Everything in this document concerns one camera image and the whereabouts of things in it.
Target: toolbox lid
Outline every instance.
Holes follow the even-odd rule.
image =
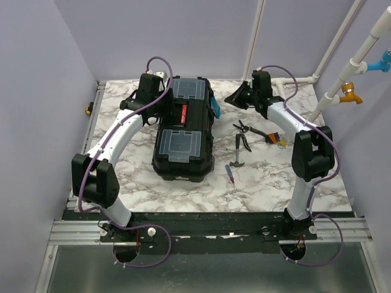
[[[204,99],[205,81],[202,79],[174,78],[171,87],[176,98]]]
[[[199,157],[201,131],[163,130],[159,154],[168,154],[169,162],[188,163],[190,156]]]

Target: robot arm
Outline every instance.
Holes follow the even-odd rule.
[[[172,115],[173,94],[172,89],[164,89],[166,79],[164,72],[142,74],[139,88],[121,102],[119,114],[107,133],[87,154],[76,154],[72,159],[73,194],[82,194],[84,201],[100,208],[120,226],[129,225],[132,213],[118,197],[120,187],[114,168],[127,144],[149,118],[169,118]],[[153,107],[130,117],[136,110],[150,104],[164,93],[164,98]]]
[[[319,180],[319,177],[327,176],[335,161],[332,146],[324,137],[298,122],[288,113],[283,101],[281,97],[272,95],[271,77],[266,71],[253,72],[251,85],[244,81],[235,93],[225,99],[225,102],[241,109],[255,106],[257,112],[280,126],[294,141],[291,163],[296,174],[296,183],[292,199],[285,211],[294,228],[295,223],[309,219],[307,207],[313,183]],[[317,128],[332,139],[330,128],[327,126]]]

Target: brass faucet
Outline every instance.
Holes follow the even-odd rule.
[[[356,104],[361,104],[362,99],[354,93],[354,84],[346,82],[341,86],[342,92],[345,96],[340,97],[340,103],[347,103],[355,101]]]

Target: red label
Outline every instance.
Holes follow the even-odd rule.
[[[182,105],[181,124],[186,123],[186,114],[188,111],[188,105]]]

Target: marble tabletop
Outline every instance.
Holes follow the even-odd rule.
[[[222,115],[213,125],[215,169],[201,183],[164,181],[153,170],[151,162],[157,126],[145,126],[122,153],[115,172],[120,183],[119,197],[125,206],[139,212],[264,212],[283,211],[292,195],[295,174],[291,168],[292,142],[286,149],[268,145],[263,137],[247,132],[252,152],[240,146],[239,160],[243,167],[232,168],[238,191],[235,191],[225,171],[225,164],[235,160],[235,134],[241,119],[245,125],[266,133],[282,131],[253,109],[239,110],[223,102],[241,81],[210,80]],[[138,86],[138,80],[111,81],[106,85],[92,145],[113,123],[121,100]],[[293,93],[287,85],[285,93]],[[306,117],[316,104],[313,87],[300,85],[290,107]],[[317,124],[324,123],[322,118]],[[318,189],[314,211],[351,211],[340,175],[323,183]]]

